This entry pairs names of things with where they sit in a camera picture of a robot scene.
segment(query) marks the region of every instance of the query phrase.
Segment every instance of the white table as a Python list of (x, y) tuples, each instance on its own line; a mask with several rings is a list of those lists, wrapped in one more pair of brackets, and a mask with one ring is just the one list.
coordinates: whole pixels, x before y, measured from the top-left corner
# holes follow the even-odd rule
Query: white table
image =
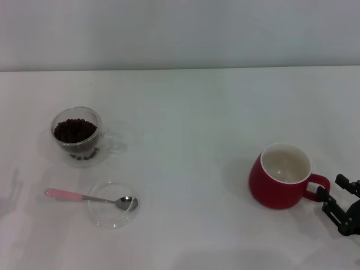
[[(360, 67), (0, 74), (0, 269), (359, 269), (360, 237), (341, 236), (305, 199), (259, 205), (248, 172), (266, 145), (299, 145), (314, 172), (360, 178)], [(64, 164), (48, 135), (61, 110), (88, 106), (127, 151), (92, 168)], [(84, 204), (42, 195), (131, 183), (141, 201), (121, 229)], [(332, 184), (347, 208), (356, 197)]]

